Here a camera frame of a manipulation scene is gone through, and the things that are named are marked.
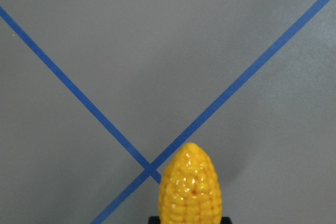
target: black base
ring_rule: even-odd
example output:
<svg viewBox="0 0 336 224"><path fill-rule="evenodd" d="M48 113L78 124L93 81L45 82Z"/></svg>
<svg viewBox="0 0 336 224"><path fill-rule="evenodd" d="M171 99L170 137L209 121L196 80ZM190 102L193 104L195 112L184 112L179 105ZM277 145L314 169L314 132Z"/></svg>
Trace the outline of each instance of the black base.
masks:
<svg viewBox="0 0 336 224"><path fill-rule="evenodd" d="M148 219L148 224L160 224L160 219L158 216L151 216ZM222 217L220 224L232 224L229 217Z"/></svg>

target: gray surface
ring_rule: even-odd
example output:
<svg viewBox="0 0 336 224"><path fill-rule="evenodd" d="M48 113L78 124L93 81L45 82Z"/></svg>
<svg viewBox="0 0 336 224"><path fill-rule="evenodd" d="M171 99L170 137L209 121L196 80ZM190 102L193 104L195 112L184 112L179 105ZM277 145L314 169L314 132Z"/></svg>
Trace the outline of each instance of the gray surface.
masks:
<svg viewBox="0 0 336 224"><path fill-rule="evenodd" d="M315 1L0 4L152 161ZM334 223L335 13L332 0L190 138L234 223ZM0 102L1 223L89 223L142 171L2 19ZM146 223L157 195L149 178L105 223Z"/></svg>

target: painter's tape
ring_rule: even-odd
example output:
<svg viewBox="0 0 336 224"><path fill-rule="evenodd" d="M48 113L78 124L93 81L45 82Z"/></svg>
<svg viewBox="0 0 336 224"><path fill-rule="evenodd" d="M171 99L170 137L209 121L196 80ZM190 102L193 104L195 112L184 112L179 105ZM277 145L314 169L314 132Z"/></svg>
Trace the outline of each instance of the painter's tape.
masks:
<svg viewBox="0 0 336 224"><path fill-rule="evenodd" d="M0 6L0 17L16 32L26 45L43 61L43 63L60 79L61 82L78 98L78 100L97 118L97 120L117 139L117 141L134 157L136 161L160 183L161 175L152 169L144 156L126 139L126 137L101 113L101 111L83 94L82 91L60 70L60 68L38 47L23 29Z"/></svg>
<svg viewBox="0 0 336 224"><path fill-rule="evenodd" d="M330 0L317 0L287 31L285 31L251 66L248 67L195 121L193 121L152 163L157 169L201 125L236 93L277 51L279 51Z"/></svg>

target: blue tape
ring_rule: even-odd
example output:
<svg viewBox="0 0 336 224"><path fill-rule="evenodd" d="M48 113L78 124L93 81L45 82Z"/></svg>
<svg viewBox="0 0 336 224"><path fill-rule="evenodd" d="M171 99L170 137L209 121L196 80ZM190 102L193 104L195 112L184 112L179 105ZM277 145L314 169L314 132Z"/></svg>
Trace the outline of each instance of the blue tape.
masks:
<svg viewBox="0 0 336 224"><path fill-rule="evenodd" d="M26 45L43 61L43 63L60 79L61 82L78 98L78 100L97 118L97 120L117 139L117 141L134 157L155 181L160 183L161 175L153 169L144 156L126 139L126 137L106 118L103 113L77 88L77 86L60 70L60 68L38 47L22 28L0 6L0 17L26 43Z"/></svg>
<svg viewBox="0 0 336 224"><path fill-rule="evenodd" d="M116 208L130 196L147 178L148 174L143 171L136 179L119 194L101 213L98 215L91 224L101 224L113 213Z"/></svg>
<svg viewBox="0 0 336 224"><path fill-rule="evenodd" d="M202 114L199 115L153 162L157 169L167 160L212 114L214 114L235 92L237 92L277 51L279 51L313 16L330 0L317 0L283 35L280 36L252 65L246 69ZM133 191L147 178L142 172L91 224L101 224Z"/></svg>

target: plastic corn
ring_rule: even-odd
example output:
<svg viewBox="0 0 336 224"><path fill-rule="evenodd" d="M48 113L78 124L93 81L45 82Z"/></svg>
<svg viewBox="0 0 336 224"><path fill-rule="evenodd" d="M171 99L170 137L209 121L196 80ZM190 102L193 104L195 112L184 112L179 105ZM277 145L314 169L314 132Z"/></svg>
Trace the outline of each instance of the plastic corn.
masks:
<svg viewBox="0 0 336 224"><path fill-rule="evenodd" d="M161 224L219 224L222 198L209 156L185 144L164 171L160 183Z"/></svg>

